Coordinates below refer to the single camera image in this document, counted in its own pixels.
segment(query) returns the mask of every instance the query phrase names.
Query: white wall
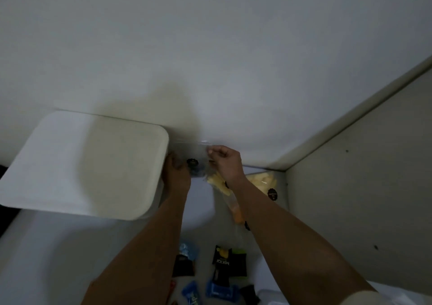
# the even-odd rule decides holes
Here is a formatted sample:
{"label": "white wall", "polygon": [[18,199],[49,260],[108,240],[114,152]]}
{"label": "white wall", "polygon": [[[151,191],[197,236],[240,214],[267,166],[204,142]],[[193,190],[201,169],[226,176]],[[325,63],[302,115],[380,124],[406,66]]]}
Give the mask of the white wall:
{"label": "white wall", "polygon": [[431,87],[432,70],[287,171],[290,211],[365,278],[428,295]]}
{"label": "white wall", "polygon": [[432,53],[431,7],[0,0],[0,164],[59,108],[161,124],[237,148],[248,165],[287,167],[290,150]]}

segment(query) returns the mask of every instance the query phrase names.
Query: white container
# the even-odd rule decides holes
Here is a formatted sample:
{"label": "white container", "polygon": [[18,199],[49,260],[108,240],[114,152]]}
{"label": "white container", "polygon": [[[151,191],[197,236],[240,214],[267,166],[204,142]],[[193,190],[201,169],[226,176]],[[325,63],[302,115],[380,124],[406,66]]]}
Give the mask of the white container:
{"label": "white container", "polygon": [[159,205],[168,142],[158,125],[54,112],[0,180],[0,204],[135,220]]}

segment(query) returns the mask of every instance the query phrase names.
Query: blue package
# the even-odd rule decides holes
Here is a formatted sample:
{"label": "blue package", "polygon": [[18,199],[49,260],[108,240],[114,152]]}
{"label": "blue package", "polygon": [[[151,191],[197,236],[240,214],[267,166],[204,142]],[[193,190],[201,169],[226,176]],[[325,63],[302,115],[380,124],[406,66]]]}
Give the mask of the blue package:
{"label": "blue package", "polygon": [[190,260],[196,260],[198,249],[190,242],[180,242],[179,254],[186,256]]}
{"label": "blue package", "polygon": [[198,286],[196,281],[192,281],[183,288],[181,294],[186,297],[188,305],[202,305],[200,295],[198,294]]}
{"label": "blue package", "polygon": [[236,303],[240,299],[240,293],[238,289],[239,288],[236,285],[231,287],[218,286],[210,280],[207,283],[206,296],[209,298],[219,298]]}

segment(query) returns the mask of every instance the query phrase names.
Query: person's right hand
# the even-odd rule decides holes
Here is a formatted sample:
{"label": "person's right hand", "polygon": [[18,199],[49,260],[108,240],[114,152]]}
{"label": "person's right hand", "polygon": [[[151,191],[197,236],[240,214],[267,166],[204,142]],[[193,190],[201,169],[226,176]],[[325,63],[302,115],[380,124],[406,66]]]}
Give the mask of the person's right hand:
{"label": "person's right hand", "polygon": [[210,165],[225,179],[228,187],[245,179],[240,153],[226,146],[209,146]]}

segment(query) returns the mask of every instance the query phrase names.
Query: white surface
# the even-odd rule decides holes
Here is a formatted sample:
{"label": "white surface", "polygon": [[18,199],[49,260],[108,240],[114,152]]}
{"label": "white surface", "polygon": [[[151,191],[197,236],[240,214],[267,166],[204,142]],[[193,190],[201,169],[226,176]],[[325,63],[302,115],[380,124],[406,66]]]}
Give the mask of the white surface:
{"label": "white surface", "polygon": [[0,181],[0,204],[134,220],[155,198],[168,147],[160,126],[57,111]]}
{"label": "white surface", "polygon": [[245,164],[271,166],[432,52],[432,0],[0,0],[0,8],[7,166],[53,108],[160,124],[172,137],[227,144]]}
{"label": "white surface", "polygon": [[287,172],[290,210],[362,275],[429,295],[431,86],[429,71]]}
{"label": "white surface", "polygon": [[[247,173],[258,171],[245,168]],[[285,177],[281,172],[275,174],[277,203],[286,207]],[[202,297],[213,275],[216,244],[245,247],[249,281],[256,290],[279,290],[251,232],[234,225],[222,196],[213,195],[213,188],[203,179],[192,180],[184,212],[181,237],[200,249],[195,279]],[[145,223],[23,210],[0,238],[0,304],[79,304],[90,281]],[[175,293],[180,305],[186,304],[181,288],[191,280],[177,278]],[[247,284],[247,280],[232,282]],[[205,304],[220,303],[205,300]]]}

